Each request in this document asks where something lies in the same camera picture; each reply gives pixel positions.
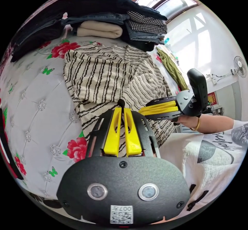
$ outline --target black gripper frame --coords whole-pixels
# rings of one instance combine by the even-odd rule
[[[104,146],[108,136],[113,113],[114,111],[110,109],[103,113],[97,120],[97,123],[95,124],[90,134],[90,139],[86,151],[86,158],[105,156]],[[132,111],[132,117],[142,148],[141,156],[160,158],[155,134],[152,131],[146,117],[136,111]]]

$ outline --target wall outlet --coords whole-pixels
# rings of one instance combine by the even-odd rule
[[[213,84],[214,84],[214,85],[216,85],[216,84],[217,84],[217,80],[216,80],[216,78],[211,77],[211,79],[212,79]]]

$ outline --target sticker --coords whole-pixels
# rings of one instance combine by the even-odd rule
[[[111,224],[133,224],[133,206],[117,206],[110,207],[110,223]]]

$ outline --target black handle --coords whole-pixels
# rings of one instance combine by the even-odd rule
[[[195,99],[200,104],[201,109],[205,110],[208,106],[207,100],[207,81],[203,74],[201,74],[195,68],[190,69],[187,72],[189,83],[192,87]]]

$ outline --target hanging cloth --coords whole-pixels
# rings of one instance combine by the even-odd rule
[[[171,58],[161,49],[157,48],[157,53],[160,56],[160,59],[165,67],[165,69],[168,71],[170,76],[174,79],[174,81],[177,83],[177,85],[180,87],[181,91],[188,90],[188,86],[177,68],[176,64],[171,60]]]

